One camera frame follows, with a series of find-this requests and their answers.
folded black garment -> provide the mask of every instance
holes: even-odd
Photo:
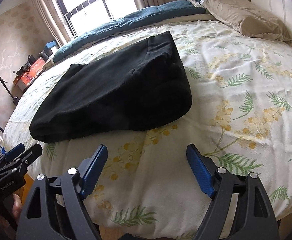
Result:
[[[144,131],[182,117],[190,86],[169,31],[87,65],[72,64],[29,127],[45,143],[113,130]]]

bedspread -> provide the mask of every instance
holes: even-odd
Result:
[[[146,238],[191,239],[210,199],[186,160],[198,150],[230,172],[259,174],[278,219],[292,212],[292,48],[243,37],[217,21],[158,25],[97,43],[44,72],[21,97],[4,132],[7,149],[34,141],[29,125],[71,63],[87,64],[169,30],[188,75],[193,105],[177,121],[145,132],[100,133],[53,144],[29,173],[56,176],[99,144],[108,160],[85,205],[92,220]],[[232,201],[231,212],[235,212]],[[224,227],[225,236],[230,220]]]

blue blanket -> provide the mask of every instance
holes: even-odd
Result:
[[[90,42],[105,39],[120,32],[140,28],[174,17],[205,13],[206,9],[204,7],[187,0],[178,0],[160,6],[146,7],[121,19],[105,23],[63,45],[54,55],[53,61],[55,63],[59,62]]]

floral wallpaper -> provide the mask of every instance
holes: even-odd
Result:
[[[36,56],[47,42],[53,40],[31,0],[0,15],[0,76],[13,95],[19,98],[21,90],[12,84],[15,73],[27,61],[28,55]],[[0,82],[0,126],[4,128],[15,105]]]

metal screw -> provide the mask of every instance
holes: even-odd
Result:
[[[251,178],[253,178],[253,179],[257,179],[257,174],[255,173],[255,172],[251,172],[251,174],[250,174],[250,176],[251,176]]]
[[[77,172],[77,169],[76,168],[71,168],[71,169],[68,170],[68,174],[70,174],[70,175],[73,175],[76,172]]]
[[[44,179],[44,174],[39,174],[37,176],[37,180],[43,180]]]
[[[219,168],[217,169],[217,171],[218,171],[219,173],[222,173],[222,174],[225,174],[225,173],[226,173],[226,169],[225,169],[224,167],[219,167]]]

